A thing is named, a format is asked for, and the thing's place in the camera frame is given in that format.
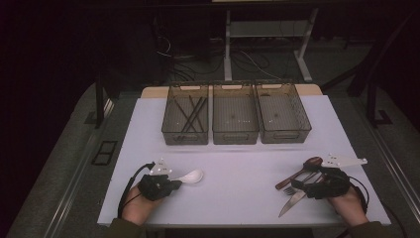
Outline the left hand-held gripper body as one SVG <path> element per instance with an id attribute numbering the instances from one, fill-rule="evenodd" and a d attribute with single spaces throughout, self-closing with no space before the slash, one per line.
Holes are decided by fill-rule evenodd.
<path id="1" fill-rule="evenodd" d="M 143 175 L 138 183 L 138 189 L 142 196 L 151 201 L 169 196 L 171 193 L 171 181 L 168 179 L 168 175 L 170 173 L 171 169 L 164 159 L 154 162 L 150 171 Z"/>

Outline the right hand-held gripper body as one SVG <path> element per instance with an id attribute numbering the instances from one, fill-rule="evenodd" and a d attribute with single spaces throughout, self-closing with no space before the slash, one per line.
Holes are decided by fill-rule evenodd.
<path id="1" fill-rule="evenodd" d="M 353 184 L 343 168 L 366 165 L 367 163 L 368 160 L 365 158 L 329 155 L 327 160 L 321 163 L 319 169 L 321 180 L 306 185 L 307 196 L 321 199 L 346 194 Z"/>

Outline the brown wooden spoon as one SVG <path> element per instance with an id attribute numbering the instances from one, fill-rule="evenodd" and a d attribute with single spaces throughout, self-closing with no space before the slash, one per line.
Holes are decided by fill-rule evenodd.
<path id="1" fill-rule="evenodd" d="M 288 185 L 289 183 L 291 183 L 291 181 L 293 179 L 296 179 L 298 176 L 300 176 L 304 173 L 307 173 L 305 171 L 305 166 L 306 165 L 319 165 L 319 166 L 321 166 L 322 162 L 323 162 L 323 159 L 320 158 L 320 157 L 312 157 L 312 158 L 308 159 L 306 162 L 303 163 L 302 169 L 300 171 L 296 172 L 292 176 L 290 176 L 290 177 L 280 181 L 279 183 L 277 183 L 275 185 L 275 188 L 277 190 L 280 190 L 280 189 L 284 188 L 286 185 Z"/>

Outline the metal fork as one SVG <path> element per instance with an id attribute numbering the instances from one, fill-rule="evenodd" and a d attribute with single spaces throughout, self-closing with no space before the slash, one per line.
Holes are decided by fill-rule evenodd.
<path id="1" fill-rule="evenodd" d="M 315 176 L 320 176 L 320 174 L 318 174 L 318 173 L 307 173 L 307 177 L 305 177 L 303 180 L 301 180 L 301 181 L 303 181 L 304 183 L 307 183 L 308 181 L 315 181 L 315 179 L 314 179 L 314 177 Z M 299 190 L 299 189 L 295 189 L 295 188 L 293 188 L 292 186 L 291 186 L 291 183 L 289 183 L 288 185 L 286 185 L 284 188 L 283 188 L 283 192 L 285 193 L 285 194 L 287 194 L 287 195 L 293 195 L 293 194 L 295 194 L 296 192 L 298 192 L 298 191 L 303 191 L 303 190 Z"/>

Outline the metal knife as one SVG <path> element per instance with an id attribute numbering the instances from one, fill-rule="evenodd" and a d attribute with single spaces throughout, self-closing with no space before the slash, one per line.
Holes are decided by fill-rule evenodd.
<path id="1" fill-rule="evenodd" d="M 323 175 L 320 175 L 320 176 L 318 176 L 315 179 L 315 181 L 313 181 L 313 182 L 314 183 L 319 182 L 319 181 L 321 181 L 324 178 Z M 298 191 L 295 194 L 290 195 L 289 196 L 289 199 L 287 200 L 287 202 L 281 208 L 278 216 L 279 217 L 283 216 L 287 211 L 289 211 L 295 204 L 297 204 L 305 196 L 306 196 L 306 191 Z"/>

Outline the smoky transparent plastic bin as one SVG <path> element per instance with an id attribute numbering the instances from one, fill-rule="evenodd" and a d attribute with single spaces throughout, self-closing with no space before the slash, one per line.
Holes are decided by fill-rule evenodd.
<path id="1" fill-rule="evenodd" d="M 180 98 L 199 98 L 207 99 L 207 123 L 208 129 L 204 133 L 198 132 L 182 132 L 181 113 L 176 108 L 175 99 Z M 175 84 L 171 85 L 166 98 L 165 111 L 161 125 L 165 143 L 167 145 L 207 145 L 209 132 L 209 116 L 208 116 L 208 99 L 209 88 L 207 85 L 199 84 Z"/>
<path id="2" fill-rule="evenodd" d="M 215 145 L 254 145 L 259 135 L 254 89 L 250 82 L 213 85 L 212 132 Z"/>
<path id="3" fill-rule="evenodd" d="M 262 143 L 304 143 L 312 126 L 296 86 L 260 82 L 256 84 L 256 93 Z"/>

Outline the brown wooden chopstick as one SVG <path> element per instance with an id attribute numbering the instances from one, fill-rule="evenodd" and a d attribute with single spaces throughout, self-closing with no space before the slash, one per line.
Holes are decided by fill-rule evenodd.
<path id="1" fill-rule="evenodd" d="M 183 126 L 186 122 L 187 117 L 192 112 L 192 106 L 190 104 L 189 98 L 175 99 L 174 103 L 176 105 L 176 108 L 181 113 L 181 121 L 182 121 L 181 131 L 182 131 L 182 128 L 183 128 Z M 194 127 L 195 127 L 195 130 L 193 130 L 193 128 L 190 128 L 187 132 L 198 132 L 199 131 L 200 127 L 199 127 L 197 121 L 194 122 Z"/>
<path id="2" fill-rule="evenodd" d="M 197 121 L 197 123 L 200 127 L 200 130 L 204 131 L 202 123 L 201 123 L 200 118 L 199 118 L 199 104 L 200 104 L 200 102 L 198 101 L 197 103 L 194 103 L 194 100 L 192 99 L 192 97 L 189 97 L 189 101 L 190 101 L 190 104 L 192 106 L 192 112 L 189 116 L 190 126 L 193 126 L 193 122 Z"/>

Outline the person's left hand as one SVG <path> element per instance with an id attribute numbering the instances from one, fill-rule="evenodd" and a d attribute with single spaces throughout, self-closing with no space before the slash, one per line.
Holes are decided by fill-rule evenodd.
<path id="1" fill-rule="evenodd" d="M 141 195 L 139 189 L 134 186 L 128 192 L 121 218 L 141 226 L 161 203 L 162 199 L 155 201 L 146 199 Z"/>

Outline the person's right hand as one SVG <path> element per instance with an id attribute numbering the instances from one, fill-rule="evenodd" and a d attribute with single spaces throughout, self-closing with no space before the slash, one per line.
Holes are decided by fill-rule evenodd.
<path id="1" fill-rule="evenodd" d="M 352 187 L 346 194 L 329 197 L 328 201 L 349 227 L 368 223 L 361 200 Z"/>

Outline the wooden board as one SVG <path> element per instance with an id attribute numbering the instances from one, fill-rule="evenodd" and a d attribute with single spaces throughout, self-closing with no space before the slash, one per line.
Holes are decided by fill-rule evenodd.
<path id="1" fill-rule="evenodd" d="M 302 96 L 323 94 L 321 88 L 316 84 L 296 84 L 295 87 Z M 168 86 L 146 87 L 141 94 L 141 98 L 166 98 L 168 90 Z"/>

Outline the black metal stand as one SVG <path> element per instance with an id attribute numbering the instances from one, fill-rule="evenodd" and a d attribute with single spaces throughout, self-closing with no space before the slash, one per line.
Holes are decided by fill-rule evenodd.
<path id="1" fill-rule="evenodd" d="M 366 116 L 374 128 L 390 124 L 389 117 L 375 109 L 382 88 L 420 131 L 420 6 L 391 26 L 381 26 L 367 56 L 320 88 L 326 91 L 351 76 L 347 93 L 359 97 L 367 90 Z"/>
<path id="2" fill-rule="evenodd" d="M 95 110 L 90 112 L 85 119 L 86 124 L 94 125 L 96 129 L 100 128 L 105 120 L 105 114 L 112 100 L 108 95 L 108 91 L 105 87 L 106 82 L 103 77 L 98 74 L 95 77 Z"/>

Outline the white metal stand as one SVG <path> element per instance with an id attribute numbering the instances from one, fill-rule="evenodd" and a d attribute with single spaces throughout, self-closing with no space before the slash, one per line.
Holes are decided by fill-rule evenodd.
<path id="1" fill-rule="evenodd" d="M 312 76 L 304 56 L 311 39 L 312 30 L 319 9 L 314 8 L 307 20 L 233 21 L 232 12 L 226 12 L 224 76 L 232 80 L 231 40 L 239 38 L 296 38 L 302 39 L 300 47 L 293 52 L 300 73 L 305 82 L 312 82 Z"/>

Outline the metal floor rail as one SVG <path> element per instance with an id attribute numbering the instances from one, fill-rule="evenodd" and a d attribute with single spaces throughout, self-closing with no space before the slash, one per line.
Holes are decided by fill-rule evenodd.
<path id="1" fill-rule="evenodd" d="M 104 115 L 104 122 L 107 122 L 113 108 L 114 102 L 110 99 L 99 108 L 96 108 L 95 102 L 87 100 L 81 100 L 75 106 L 43 168 L 51 207 L 42 238 L 58 237 L 80 189 L 90 157 L 103 133 L 101 127 L 96 127 L 96 112 Z"/>
<path id="2" fill-rule="evenodd" d="M 394 155 L 392 154 L 389 147 L 386 145 L 379 131 L 376 128 L 374 128 L 372 124 L 368 121 L 366 117 L 367 109 L 363 106 L 359 99 L 352 98 L 351 101 L 355 106 L 356 110 L 358 111 L 358 114 L 362 118 L 365 127 L 373 137 L 374 142 L 379 149 L 380 156 L 382 157 L 382 160 L 385 163 L 388 171 L 390 172 L 398 189 L 402 193 L 405 202 L 409 206 L 417 222 L 420 223 L 420 196 L 415 191 L 411 182 L 408 180 L 400 164 L 396 161 Z"/>

